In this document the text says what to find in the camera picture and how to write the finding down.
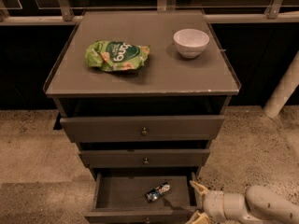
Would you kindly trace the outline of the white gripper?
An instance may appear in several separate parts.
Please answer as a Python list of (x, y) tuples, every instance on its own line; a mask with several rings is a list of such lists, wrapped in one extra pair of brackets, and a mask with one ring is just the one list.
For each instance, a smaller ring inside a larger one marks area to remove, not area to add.
[(190, 184), (198, 196), (204, 199), (205, 213), (194, 212), (186, 224), (212, 224), (210, 218), (214, 222), (239, 221), (247, 215), (245, 198), (242, 194), (209, 191), (207, 187), (193, 180)]

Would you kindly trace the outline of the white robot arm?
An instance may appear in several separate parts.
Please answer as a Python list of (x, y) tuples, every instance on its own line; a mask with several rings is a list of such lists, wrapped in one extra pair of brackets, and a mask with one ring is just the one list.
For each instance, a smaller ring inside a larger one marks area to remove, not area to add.
[(231, 106), (193, 182), (192, 224), (298, 224), (298, 108)]

